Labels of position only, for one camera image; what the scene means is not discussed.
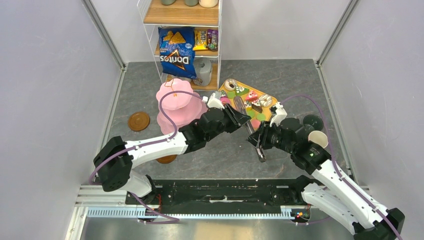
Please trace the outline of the metal serving tongs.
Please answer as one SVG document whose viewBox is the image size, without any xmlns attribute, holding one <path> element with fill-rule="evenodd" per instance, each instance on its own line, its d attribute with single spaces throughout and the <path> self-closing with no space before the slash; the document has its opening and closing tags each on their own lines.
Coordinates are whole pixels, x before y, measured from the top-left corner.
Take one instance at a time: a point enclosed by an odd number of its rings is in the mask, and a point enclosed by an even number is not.
<svg viewBox="0 0 424 240">
<path fill-rule="evenodd" d="M 234 97 L 234 99 L 233 99 L 233 102 L 234 102 L 235 108 L 236 108 L 236 110 L 238 112 L 240 112 L 240 113 L 242 113 L 244 115 L 247 115 L 247 110 L 246 110 L 246 107 L 245 107 L 245 103 L 244 103 L 243 99 L 240 96 L 237 96 L 236 95 Z M 248 131 L 249 134 L 252 134 L 254 132 L 254 128 L 253 128 L 253 126 L 252 126 L 252 124 L 251 124 L 250 121 L 248 121 L 245 124 L 245 126 L 246 126 L 246 129 L 247 129 L 247 131 Z M 265 153 L 264 153 L 263 149 L 260 148 L 260 147 L 258 147 L 258 146 L 256 146 L 255 149 L 256 149 L 257 156 L 258 156 L 258 160 L 261 163 L 266 162 L 267 159 L 266 159 L 266 156 L 265 156 Z"/>
</svg>

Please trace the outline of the yellow cake slice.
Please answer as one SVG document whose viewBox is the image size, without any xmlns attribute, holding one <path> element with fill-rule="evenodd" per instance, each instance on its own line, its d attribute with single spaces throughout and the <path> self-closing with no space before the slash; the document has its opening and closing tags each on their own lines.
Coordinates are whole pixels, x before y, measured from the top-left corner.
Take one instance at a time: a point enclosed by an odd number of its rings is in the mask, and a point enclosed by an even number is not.
<svg viewBox="0 0 424 240">
<path fill-rule="evenodd" d="M 250 101 L 245 100 L 244 101 L 244 108 L 246 111 L 252 110 L 252 103 Z"/>
</svg>

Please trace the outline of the green cake slice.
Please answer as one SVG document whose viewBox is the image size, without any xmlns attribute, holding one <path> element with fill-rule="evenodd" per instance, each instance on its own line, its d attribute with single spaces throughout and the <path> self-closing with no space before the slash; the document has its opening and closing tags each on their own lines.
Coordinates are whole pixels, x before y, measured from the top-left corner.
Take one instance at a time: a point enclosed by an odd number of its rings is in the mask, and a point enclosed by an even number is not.
<svg viewBox="0 0 424 240">
<path fill-rule="evenodd" d="M 246 94 L 248 94 L 250 92 L 250 89 L 249 88 L 246 88 L 246 87 L 243 87 L 243 86 L 236 86 L 235 87 L 235 94 L 236 94 L 236 96 L 243 96 L 243 95 L 246 95 Z"/>
</svg>

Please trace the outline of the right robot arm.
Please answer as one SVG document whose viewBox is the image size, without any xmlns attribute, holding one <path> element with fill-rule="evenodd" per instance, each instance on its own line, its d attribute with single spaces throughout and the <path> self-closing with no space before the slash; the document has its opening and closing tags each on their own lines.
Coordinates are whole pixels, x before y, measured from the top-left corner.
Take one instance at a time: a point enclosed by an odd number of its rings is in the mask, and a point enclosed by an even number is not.
<svg viewBox="0 0 424 240">
<path fill-rule="evenodd" d="M 357 185 L 324 147 L 310 139 L 314 129 L 296 118 L 280 124 L 261 122 L 247 141 L 264 150 L 277 148 L 289 153 L 295 165 L 319 181 L 330 192 L 306 176 L 288 191 L 289 200 L 313 205 L 344 226 L 356 240 L 400 240 L 405 215 L 388 209 Z"/>
</svg>

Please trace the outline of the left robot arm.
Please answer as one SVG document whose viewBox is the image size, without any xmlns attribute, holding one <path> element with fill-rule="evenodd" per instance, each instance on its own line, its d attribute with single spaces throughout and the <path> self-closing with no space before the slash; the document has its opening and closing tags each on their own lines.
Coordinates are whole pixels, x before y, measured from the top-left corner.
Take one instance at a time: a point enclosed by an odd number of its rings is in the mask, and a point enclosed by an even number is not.
<svg viewBox="0 0 424 240">
<path fill-rule="evenodd" d="M 121 136 L 111 138 L 94 158 L 97 184 L 104 192 L 124 190 L 136 195 L 144 204 L 157 198 L 153 181 L 134 169 L 159 158 L 195 152 L 221 133 L 233 133 L 248 123 L 251 117 L 238 112 L 231 105 L 211 107 L 200 118 L 166 134 L 139 141 L 123 141 Z"/>
</svg>

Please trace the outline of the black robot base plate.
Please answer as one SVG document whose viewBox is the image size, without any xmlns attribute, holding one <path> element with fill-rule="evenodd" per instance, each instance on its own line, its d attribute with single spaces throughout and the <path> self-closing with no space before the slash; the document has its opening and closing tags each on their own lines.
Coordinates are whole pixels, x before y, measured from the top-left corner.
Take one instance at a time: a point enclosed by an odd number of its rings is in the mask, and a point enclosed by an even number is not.
<svg viewBox="0 0 424 240">
<path fill-rule="evenodd" d="M 161 179 L 141 200 L 162 214 L 277 214 L 281 206 L 306 206 L 296 179 Z"/>
</svg>

